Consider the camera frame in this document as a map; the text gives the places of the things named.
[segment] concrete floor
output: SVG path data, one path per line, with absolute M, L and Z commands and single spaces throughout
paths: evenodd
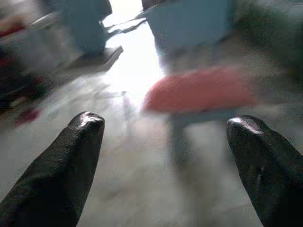
M 260 117 L 303 150 L 298 88 L 264 55 L 243 52 L 241 35 L 220 48 L 187 50 L 164 67 L 147 24 L 108 41 L 118 45 L 124 53 L 108 72 L 78 77 L 39 104 L 36 121 L 1 129 L 0 200 L 76 114 L 92 111 L 105 118 L 106 130 L 79 227 L 261 227 L 237 175 L 225 122 L 187 127 L 193 159 L 180 167 L 171 158 L 166 116 L 140 108 L 148 89 L 170 72 L 237 64 L 247 82 L 256 82 L 260 103 L 237 113 Z

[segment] gray floor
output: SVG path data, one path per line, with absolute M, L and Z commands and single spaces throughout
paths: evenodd
M 39 104 L 40 117 L 3 127 L 0 142 L 0 200 L 31 161 L 76 114 L 93 111 L 106 120 L 101 155 L 79 227 L 261 227 L 240 183 L 226 140 L 226 123 L 186 128 L 192 159 L 176 166 L 167 116 L 140 111 L 148 89 L 166 74 L 236 64 L 257 87 L 259 105 L 239 114 L 263 119 L 300 151 L 302 94 L 285 72 L 257 51 L 243 52 L 241 35 L 221 47 L 200 46 L 159 66 L 147 25 L 114 36 L 108 46 L 124 53 L 107 73 L 85 74 Z M 2 121 L 14 125 L 14 119 Z

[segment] red cushion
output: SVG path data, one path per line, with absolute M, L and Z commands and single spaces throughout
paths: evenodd
M 144 110 L 196 112 L 255 103 L 243 85 L 242 69 L 219 68 L 165 77 L 147 94 Z

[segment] blurry background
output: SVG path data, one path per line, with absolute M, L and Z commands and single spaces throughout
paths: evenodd
M 301 4 L 1 0 L 0 200 L 76 114 L 92 111 L 106 130 L 78 226 L 262 226 L 238 178 L 226 120 L 259 117 L 302 151 Z M 206 72 L 234 68 L 256 105 L 205 109 L 224 97 L 199 83 L 187 98 L 201 110 L 142 109 L 161 80 L 198 72 L 216 84 L 235 75 Z M 166 98 L 167 106 L 182 97 Z

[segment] red mat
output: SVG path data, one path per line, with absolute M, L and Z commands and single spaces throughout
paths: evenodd
M 242 69 L 219 68 L 165 77 L 149 91 L 143 109 L 189 113 L 255 104 Z

